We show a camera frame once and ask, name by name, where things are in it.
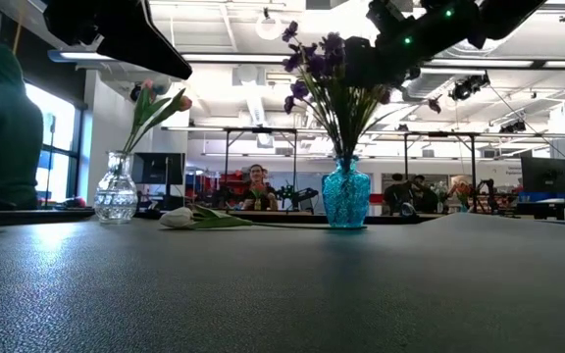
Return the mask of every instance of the table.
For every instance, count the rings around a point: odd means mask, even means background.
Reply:
[[[14,349],[565,352],[565,226],[0,227],[0,352]]]

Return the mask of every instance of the monitor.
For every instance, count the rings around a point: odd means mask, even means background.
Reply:
[[[184,153],[135,153],[132,179],[142,184],[182,185],[184,159]]]
[[[565,192],[565,160],[522,157],[525,192]]]

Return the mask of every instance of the woman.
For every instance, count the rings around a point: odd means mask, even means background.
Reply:
[[[263,167],[253,165],[250,167],[250,187],[243,193],[242,210],[267,210],[277,211],[279,203],[276,200],[275,190],[263,183]]]

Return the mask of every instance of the wall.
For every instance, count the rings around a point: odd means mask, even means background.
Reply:
[[[97,183],[106,174],[107,151],[124,147],[132,125],[133,104],[106,85],[96,71],[86,73],[78,195],[93,204]],[[134,152],[152,150],[153,133],[141,138]]]
[[[17,32],[17,23],[1,12],[0,16],[0,43],[12,48]],[[76,70],[75,64],[52,62],[47,57],[47,51],[51,49],[55,48],[22,27],[17,58],[21,63],[26,79],[30,83],[81,107],[84,100],[85,70]]]

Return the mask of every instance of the glass vase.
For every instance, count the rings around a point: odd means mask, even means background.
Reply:
[[[95,214],[109,225],[129,223],[136,213],[136,185],[130,176],[131,155],[108,153],[108,172],[97,184]]]
[[[357,172],[358,158],[336,159],[334,172],[322,180],[324,208],[331,227],[362,227],[370,208],[370,177]]]

